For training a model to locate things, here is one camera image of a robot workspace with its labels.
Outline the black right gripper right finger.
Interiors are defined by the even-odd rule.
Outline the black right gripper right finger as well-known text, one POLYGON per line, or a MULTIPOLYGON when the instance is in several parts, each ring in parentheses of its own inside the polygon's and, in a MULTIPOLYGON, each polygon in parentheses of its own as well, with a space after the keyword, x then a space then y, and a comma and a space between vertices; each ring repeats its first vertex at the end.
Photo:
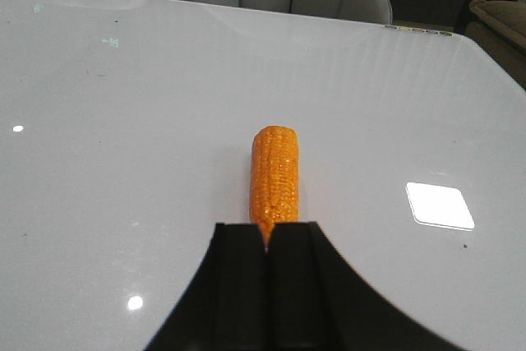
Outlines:
POLYGON ((320 226, 278 224, 268 250, 272 350, 455 350, 370 286, 320 226))

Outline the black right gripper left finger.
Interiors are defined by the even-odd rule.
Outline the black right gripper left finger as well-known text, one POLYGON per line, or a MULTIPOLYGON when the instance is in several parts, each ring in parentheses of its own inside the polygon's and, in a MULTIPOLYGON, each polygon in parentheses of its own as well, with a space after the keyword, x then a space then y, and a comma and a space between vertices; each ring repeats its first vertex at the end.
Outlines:
POLYGON ((220 224, 185 292, 147 350, 263 350, 265 246, 254 224, 220 224))

